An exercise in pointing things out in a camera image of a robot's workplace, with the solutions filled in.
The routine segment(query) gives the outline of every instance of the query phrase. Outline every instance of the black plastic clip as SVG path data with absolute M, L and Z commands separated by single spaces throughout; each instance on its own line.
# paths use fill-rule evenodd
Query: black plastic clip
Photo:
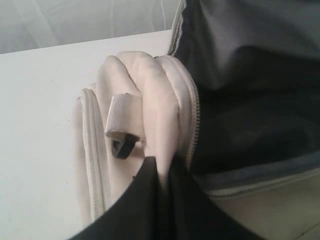
M 139 137 L 127 133 L 123 140 L 112 140 L 112 155 L 118 159 L 126 159 L 134 149 Z

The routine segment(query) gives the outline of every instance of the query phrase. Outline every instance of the dark gray lining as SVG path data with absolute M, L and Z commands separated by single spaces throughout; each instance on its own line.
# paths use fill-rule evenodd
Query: dark gray lining
M 198 184 L 206 190 L 255 184 L 320 168 L 320 151 L 289 160 L 249 166 L 223 173 L 195 175 Z

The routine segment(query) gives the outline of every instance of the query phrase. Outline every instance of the white backdrop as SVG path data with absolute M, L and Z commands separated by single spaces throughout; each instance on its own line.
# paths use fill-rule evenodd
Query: white backdrop
M 0 54 L 171 29 L 179 0 L 0 0 Z

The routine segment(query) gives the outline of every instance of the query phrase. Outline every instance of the beige strap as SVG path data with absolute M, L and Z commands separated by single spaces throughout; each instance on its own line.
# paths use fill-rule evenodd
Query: beige strap
M 113 140 L 121 141 L 125 134 L 140 140 L 144 138 L 142 98 L 131 94 L 115 95 L 111 99 L 105 126 L 105 134 Z

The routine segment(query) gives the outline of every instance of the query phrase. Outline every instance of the white table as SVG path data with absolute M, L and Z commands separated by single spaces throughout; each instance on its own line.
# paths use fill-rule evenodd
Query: white table
M 171 31 L 0 55 L 0 239 L 63 240 L 83 226 L 72 111 L 108 55 L 166 54 Z

